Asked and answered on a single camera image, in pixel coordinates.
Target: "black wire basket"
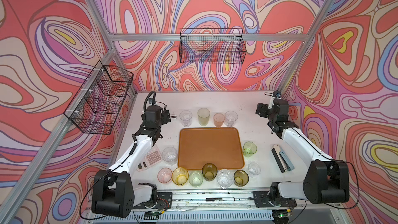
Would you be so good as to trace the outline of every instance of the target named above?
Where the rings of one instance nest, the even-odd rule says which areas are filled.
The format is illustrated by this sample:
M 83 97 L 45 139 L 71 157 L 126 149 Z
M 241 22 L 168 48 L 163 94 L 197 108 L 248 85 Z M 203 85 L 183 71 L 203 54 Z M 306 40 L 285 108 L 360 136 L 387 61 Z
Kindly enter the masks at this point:
M 181 63 L 243 64 L 246 45 L 241 28 L 180 29 Z
M 132 72 L 102 65 L 72 114 L 65 115 L 83 133 L 111 134 L 132 79 Z

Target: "clear glass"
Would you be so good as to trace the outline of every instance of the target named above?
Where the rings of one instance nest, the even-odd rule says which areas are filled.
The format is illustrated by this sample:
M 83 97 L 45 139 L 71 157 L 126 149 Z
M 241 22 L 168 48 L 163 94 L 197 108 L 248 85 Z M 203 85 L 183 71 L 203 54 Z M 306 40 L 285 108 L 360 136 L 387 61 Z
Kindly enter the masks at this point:
M 232 173 L 227 169 L 222 169 L 217 174 L 217 182 L 221 188 L 226 189 L 233 183 Z
M 178 167 L 173 171 L 172 180 L 178 186 L 183 186 L 188 181 L 188 171 L 182 167 Z
M 213 181 L 217 176 L 217 167 L 212 163 L 207 163 L 202 168 L 202 174 L 206 181 Z
M 254 176 L 259 175 L 261 172 L 260 165 L 258 165 L 257 163 L 250 163 L 248 165 L 248 170 L 249 170 L 250 174 L 254 175 Z
M 198 111 L 198 120 L 201 126 L 206 126 L 209 122 L 210 111 L 207 108 L 200 108 Z
M 189 175 L 189 183 L 193 187 L 199 187 L 202 184 L 202 182 L 203 182 L 202 172 L 200 171 L 191 172 L 191 174 Z
M 170 165 L 175 165 L 177 163 L 178 152 L 174 147 L 167 147 L 162 152 L 163 160 Z
M 167 183 L 172 178 L 172 170 L 169 168 L 163 168 L 158 173 L 158 180 L 161 183 Z
M 225 126 L 233 127 L 238 120 L 238 114 L 234 111 L 228 111 L 225 113 Z
M 235 172 L 235 174 L 234 174 L 234 183 L 235 183 L 236 186 L 243 187 L 248 182 L 249 182 L 249 175 L 245 171 L 239 169 L 239 170 L 237 170 Z
M 221 127 L 224 123 L 225 117 L 222 113 L 216 113 L 213 117 L 213 120 L 216 127 Z
M 257 146 L 253 142 L 246 142 L 243 145 L 243 155 L 245 157 L 251 157 L 257 152 Z
M 184 110 L 180 113 L 180 119 L 182 121 L 182 125 L 185 127 L 189 127 L 192 124 L 192 112 L 188 110 Z

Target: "black mounting plate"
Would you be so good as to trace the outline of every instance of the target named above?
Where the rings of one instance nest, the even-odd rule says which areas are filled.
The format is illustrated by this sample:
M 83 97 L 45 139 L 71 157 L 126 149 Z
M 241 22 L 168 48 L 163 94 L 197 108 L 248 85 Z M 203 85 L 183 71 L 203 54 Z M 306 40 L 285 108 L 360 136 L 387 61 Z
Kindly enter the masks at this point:
M 256 208 L 273 208 L 273 206 L 267 197 L 268 191 L 253 191 L 254 203 Z M 280 207 L 297 207 L 296 200 L 287 198 L 286 201 L 281 201 Z
M 158 191 L 158 198 L 165 199 L 168 203 L 169 206 L 167 207 L 166 203 L 163 200 L 158 199 L 158 202 L 154 208 L 147 208 L 143 203 L 140 203 L 136 206 L 133 207 L 133 209 L 167 209 L 172 207 L 172 192 L 159 192 Z

